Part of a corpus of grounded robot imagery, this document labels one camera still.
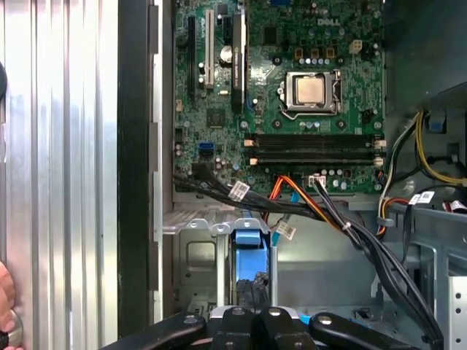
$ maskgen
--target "green motherboard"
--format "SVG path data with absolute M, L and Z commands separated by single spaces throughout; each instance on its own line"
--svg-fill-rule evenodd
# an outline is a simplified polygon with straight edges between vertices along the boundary
M 179 0 L 174 167 L 270 192 L 377 193 L 384 159 L 380 0 Z

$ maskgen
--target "cable tie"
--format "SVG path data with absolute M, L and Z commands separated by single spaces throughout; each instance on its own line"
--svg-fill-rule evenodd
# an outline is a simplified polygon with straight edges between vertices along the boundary
M 350 224 L 350 222 L 347 222 L 344 226 L 342 226 L 342 230 L 345 231 L 345 230 L 349 229 L 350 226 L 352 226 L 352 225 Z

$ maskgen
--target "yellow wire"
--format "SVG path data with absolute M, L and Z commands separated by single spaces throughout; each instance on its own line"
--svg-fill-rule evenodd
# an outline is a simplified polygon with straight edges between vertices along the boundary
M 462 178 L 462 179 L 456 179 L 453 177 L 445 176 L 443 174 L 440 174 L 439 172 L 433 170 L 430 165 L 428 164 L 428 161 L 426 160 L 425 157 L 425 150 L 423 148 L 423 140 L 422 140 L 422 134 L 423 134 L 423 114 L 420 113 L 419 117 L 417 118 L 417 122 L 415 124 L 415 141 L 417 142 L 417 151 L 418 155 L 420 156 L 420 160 L 422 161 L 423 166 L 426 168 L 426 170 L 436 179 L 438 179 L 441 182 L 446 182 L 448 184 L 462 184 L 466 185 L 467 184 L 467 179 Z

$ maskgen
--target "sata port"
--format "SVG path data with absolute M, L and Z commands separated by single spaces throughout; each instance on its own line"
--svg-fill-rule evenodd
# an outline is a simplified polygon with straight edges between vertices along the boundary
M 214 155 L 214 142 L 200 142 L 198 144 L 198 153 L 203 157 L 212 157 Z

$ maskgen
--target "white sticker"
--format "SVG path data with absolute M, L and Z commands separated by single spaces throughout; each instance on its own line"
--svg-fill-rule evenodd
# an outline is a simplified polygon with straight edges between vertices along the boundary
M 451 210 L 467 210 L 467 206 L 464 206 L 460 201 L 451 202 Z
M 250 186 L 241 181 L 237 181 L 228 194 L 228 197 L 232 198 L 236 202 L 239 202 L 247 194 L 248 190 L 250 190 Z
M 417 203 L 428 204 L 431 202 L 431 198 L 433 198 L 434 195 L 435 195 L 434 191 L 426 191 L 422 193 L 420 198 L 418 198 Z
M 410 200 L 409 205 L 414 206 L 415 204 L 417 204 L 418 198 L 420 198 L 420 195 L 414 195 Z
M 293 235 L 295 235 L 296 228 L 291 227 L 288 223 L 283 222 L 282 220 L 279 222 L 279 226 L 277 226 L 276 232 L 280 235 L 283 235 L 289 241 L 292 241 Z

